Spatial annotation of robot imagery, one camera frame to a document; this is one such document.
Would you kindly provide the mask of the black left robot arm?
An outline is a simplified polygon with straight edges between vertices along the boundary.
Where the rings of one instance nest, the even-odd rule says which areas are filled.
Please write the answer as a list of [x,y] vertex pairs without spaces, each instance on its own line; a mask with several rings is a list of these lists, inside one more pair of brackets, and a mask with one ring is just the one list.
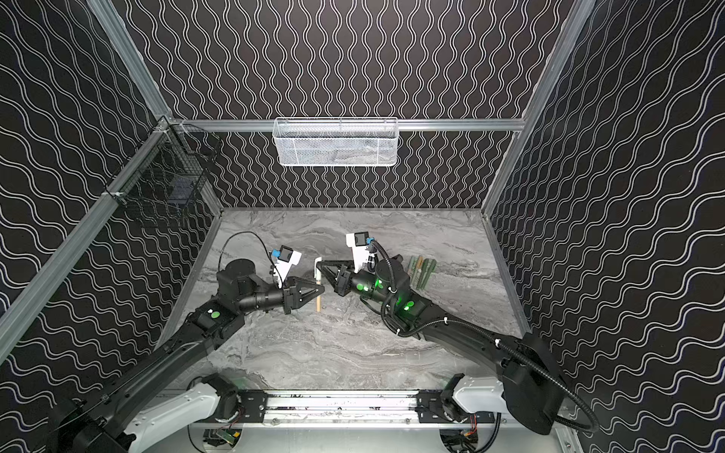
[[148,357],[81,402],[61,400],[50,411],[47,452],[129,451],[140,439],[126,433],[132,419],[182,372],[241,330],[247,314],[276,308],[289,314],[325,292],[323,285],[300,277],[268,283],[247,259],[233,260],[216,279],[216,294]]

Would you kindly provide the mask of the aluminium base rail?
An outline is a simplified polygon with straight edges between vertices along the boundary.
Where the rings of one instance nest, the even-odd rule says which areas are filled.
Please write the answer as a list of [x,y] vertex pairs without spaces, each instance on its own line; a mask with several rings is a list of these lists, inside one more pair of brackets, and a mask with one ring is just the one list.
[[471,392],[413,391],[242,391],[242,414],[233,421],[208,417],[195,428],[469,428],[475,415],[488,428],[496,415],[506,427],[531,428],[514,417],[498,387]]

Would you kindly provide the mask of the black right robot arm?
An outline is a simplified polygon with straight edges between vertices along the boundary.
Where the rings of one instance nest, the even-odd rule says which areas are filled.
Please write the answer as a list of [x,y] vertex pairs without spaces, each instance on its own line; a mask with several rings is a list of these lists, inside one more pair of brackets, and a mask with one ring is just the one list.
[[396,336],[441,345],[491,372],[488,379],[452,377],[434,407],[450,422],[474,413],[508,413],[524,428],[548,434],[561,409],[563,379],[542,341],[501,334],[464,321],[411,289],[400,262],[357,270],[351,260],[315,266],[339,296],[358,294],[379,303],[381,322]]

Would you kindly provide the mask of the dark green marker pen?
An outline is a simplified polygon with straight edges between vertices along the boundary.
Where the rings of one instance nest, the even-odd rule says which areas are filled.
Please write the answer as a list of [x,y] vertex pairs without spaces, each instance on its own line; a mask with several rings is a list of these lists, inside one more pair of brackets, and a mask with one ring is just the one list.
[[437,266],[437,260],[436,259],[430,259],[428,260],[428,268],[426,270],[425,278],[421,280],[421,288],[425,290],[428,286],[428,283],[430,281],[430,276],[434,273]]

